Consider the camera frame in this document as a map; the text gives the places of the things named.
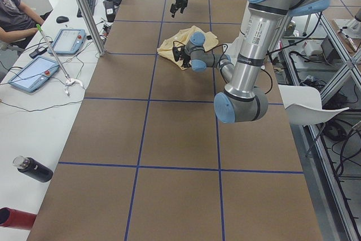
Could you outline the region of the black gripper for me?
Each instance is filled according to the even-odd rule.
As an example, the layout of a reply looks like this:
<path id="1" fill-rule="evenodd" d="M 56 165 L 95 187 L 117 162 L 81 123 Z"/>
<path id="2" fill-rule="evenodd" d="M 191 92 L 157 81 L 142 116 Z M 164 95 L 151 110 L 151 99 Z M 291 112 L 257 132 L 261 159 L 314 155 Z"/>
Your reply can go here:
<path id="1" fill-rule="evenodd" d="M 180 60 L 182 61 L 182 68 L 189 68 L 191 67 L 191 58 L 190 56 L 185 52 L 185 49 L 181 49 L 181 54 L 180 54 Z"/>
<path id="2" fill-rule="evenodd" d="M 187 7 L 187 4 L 188 0 L 175 0 L 175 4 L 172 4 L 170 8 L 171 16 L 175 17 L 178 8 L 180 9 L 180 13 L 183 14 L 185 8 Z"/>

